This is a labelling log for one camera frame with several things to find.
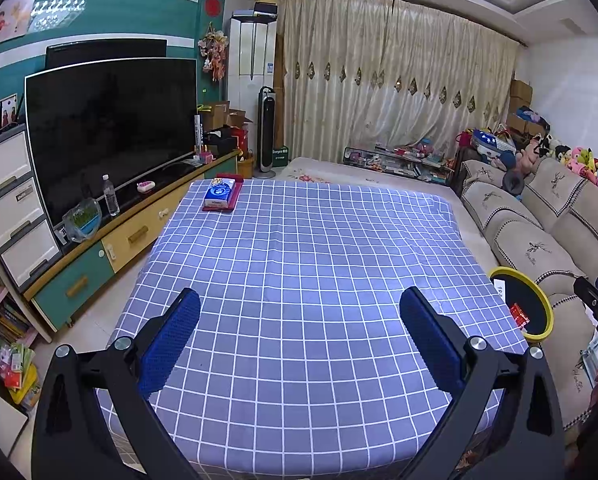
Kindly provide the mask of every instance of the yellow drawer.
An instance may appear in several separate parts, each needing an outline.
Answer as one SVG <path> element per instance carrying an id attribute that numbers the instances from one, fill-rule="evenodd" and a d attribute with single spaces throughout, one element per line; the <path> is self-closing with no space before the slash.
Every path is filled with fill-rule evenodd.
<path id="1" fill-rule="evenodd" d="M 194 180 L 202 179 L 200 175 Z M 131 259 L 157 239 L 164 225 L 188 192 L 190 182 L 147 206 L 101 241 L 114 272 L 119 272 Z"/>

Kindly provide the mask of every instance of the white wall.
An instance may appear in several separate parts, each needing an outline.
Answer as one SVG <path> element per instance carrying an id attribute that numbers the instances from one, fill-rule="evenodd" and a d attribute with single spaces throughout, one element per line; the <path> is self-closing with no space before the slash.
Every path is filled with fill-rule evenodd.
<path id="1" fill-rule="evenodd" d="M 532 86 L 530 107 L 553 135 L 598 158 L 598 36 L 535 44 L 520 54 L 516 77 Z"/>
<path id="2" fill-rule="evenodd" d="M 223 32 L 230 36 L 230 19 L 235 10 L 253 9 L 255 0 L 225 0 L 223 4 Z"/>

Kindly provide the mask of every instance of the metal screw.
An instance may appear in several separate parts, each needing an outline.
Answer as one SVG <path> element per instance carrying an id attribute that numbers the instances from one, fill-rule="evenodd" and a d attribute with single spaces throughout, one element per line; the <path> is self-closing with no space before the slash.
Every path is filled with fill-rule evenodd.
<path id="1" fill-rule="evenodd" d="M 486 339 L 483 337 L 473 337 L 470 339 L 470 346 L 475 350 L 484 350 L 486 348 Z"/>
<path id="2" fill-rule="evenodd" d="M 531 346 L 530 356 L 534 357 L 535 359 L 541 359 L 544 356 L 544 353 L 538 346 Z"/>
<path id="3" fill-rule="evenodd" d="M 61 345 L 57 350 L 54 351 L 54 355 L 57 357 L 66 357 L 70 353 L 70 347 L 68 345 Z"/>
<path id="4" fill-rule="evenodd" d="M 117 350 L 127 350 L 132 344 L 132 339 L 129 337 L 120 337 L 114 342 L 114 348 Z"/>

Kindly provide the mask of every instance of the blue checkered bedsheet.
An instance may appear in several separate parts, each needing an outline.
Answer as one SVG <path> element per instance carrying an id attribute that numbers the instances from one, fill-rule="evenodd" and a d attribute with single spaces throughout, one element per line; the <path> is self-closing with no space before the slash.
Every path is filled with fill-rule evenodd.
<path id="1" fill-rule="evenodd" d="M 409 286 L 467 335 L 526 348 L 442 198 L 247 181 L 234 212 L 204 213 L 208 184 L 192 183 L 112 336 L 136 335 L 186 286 L 201 296 L 199 325 L 151 404 L 202 476 L 403 468 L 450 400 L 399 320 Z M 100 402 L 123 434 L 107 392 Z"/>

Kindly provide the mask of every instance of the yellow ring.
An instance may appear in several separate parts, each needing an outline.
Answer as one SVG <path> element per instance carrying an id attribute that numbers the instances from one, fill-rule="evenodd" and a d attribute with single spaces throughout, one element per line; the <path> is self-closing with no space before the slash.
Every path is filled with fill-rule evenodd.
<path id="1" fill-rule="evenodd" d="M 544 306 L 544 310 L 546 311 L 546 330 L 543 333 L 537 335 L 524 333 L 524 338 L 529 343 L 539 343 L 543 341 L 553 331 L 554 325 L 553 307 L 550 305 L 550 301 L 548 301 L 547 295 L 545 295 L 543 290 L 541 290 L 537 286 L 537 283 L 533 282 L 529 277 L 527 277 L 527 275 L 523 274 L 522 272 L 519 272 L 518 270 L 511 269 L 510 267 L 495 267 L 488 273 L 488 278 L 492 280 L 495 276 L 500 276 L 502 274 L 506 276 L 512 276 L 525 283 L 533 290 L 535 294 L 537 294 L 537 296 L 541 300 Z"/>

